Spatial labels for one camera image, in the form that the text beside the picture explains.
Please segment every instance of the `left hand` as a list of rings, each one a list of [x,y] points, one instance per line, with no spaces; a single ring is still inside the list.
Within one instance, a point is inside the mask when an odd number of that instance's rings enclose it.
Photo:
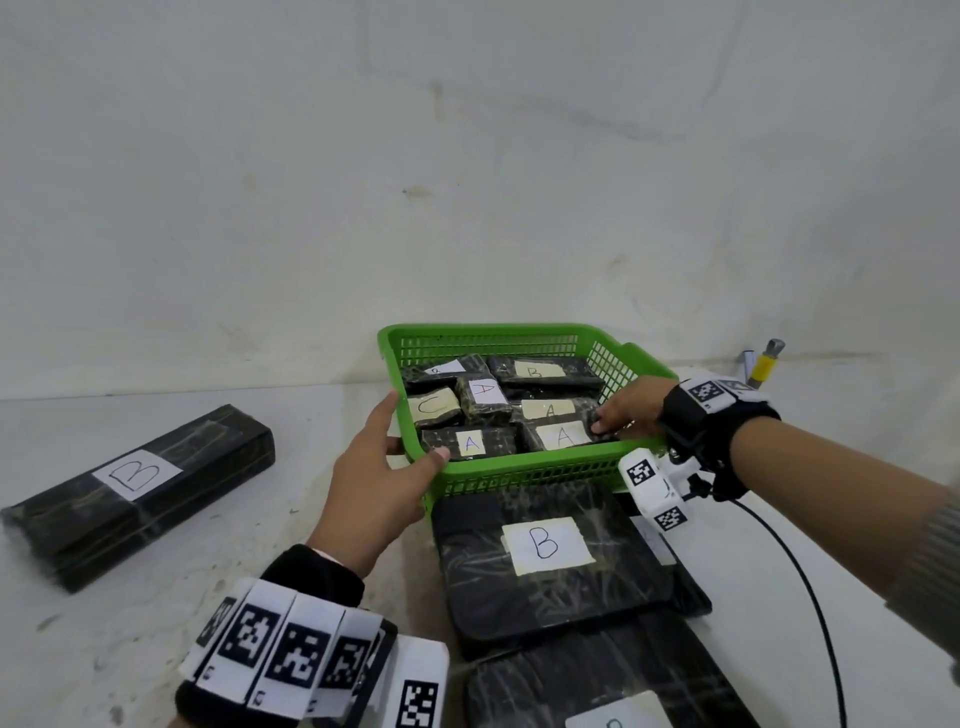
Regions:
[[[329,554],[361,579],[383,550],[423,518],[420,499],[450,459],[450,450],[427,452],[413,465],[391,470],[387,455],[403,454],[387,430],[399,394],[391,392],[337,458],[324,512],[306,544]]]

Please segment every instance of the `right hand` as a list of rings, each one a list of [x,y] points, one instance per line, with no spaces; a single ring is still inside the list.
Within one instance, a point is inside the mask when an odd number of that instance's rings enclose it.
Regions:
[[[598,435],[627,427],[624,437],[656,437],[662,435],[657,418],[663,411],[663,400],[677,386],[676,379],[662,376],[641,376],[630,382],[597,410],[597,421],[590,428]]]

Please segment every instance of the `forearm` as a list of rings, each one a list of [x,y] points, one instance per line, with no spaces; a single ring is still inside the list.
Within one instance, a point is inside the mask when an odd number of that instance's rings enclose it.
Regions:
[[[737,476],[841,565],[886,597],[949,491],[931,480],[770,418],[731,444]]]

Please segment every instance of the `hand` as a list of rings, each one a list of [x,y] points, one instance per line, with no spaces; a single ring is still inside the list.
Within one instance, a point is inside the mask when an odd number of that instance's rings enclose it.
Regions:
[[[387,455],[403,454],[387,429],[399,395],[391,392],[337,458],[324,512],[306,544],[329,554],[361,579],[383,550],[411,523],[423,518],[420,499],[450,459],[437,448],[413,465],[391,470]]]
[[[663,400],[676,386],[676,379],[641,376],[600,406],[597,421],[590,429],[598,435],[616,432],[623,427],[626,427],[621,433],[623,437],[662,435],[657,417],[663,411]]]

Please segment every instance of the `stack of packages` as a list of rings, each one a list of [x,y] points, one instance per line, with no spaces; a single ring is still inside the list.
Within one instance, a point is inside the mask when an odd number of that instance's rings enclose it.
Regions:
[[[603,442],[590,432],[606,382],[573,356],[466,354],[402,371],[425,449],[453,461]]]
[[[605,384],[583,359],[462,356],[404,383],[424,446],[454,460],[598,442]],[[451,621],[479,661],[468,725],[756,725],[684,621],[709,599],[629,496],[511,486],[443,497],[431,521]]]

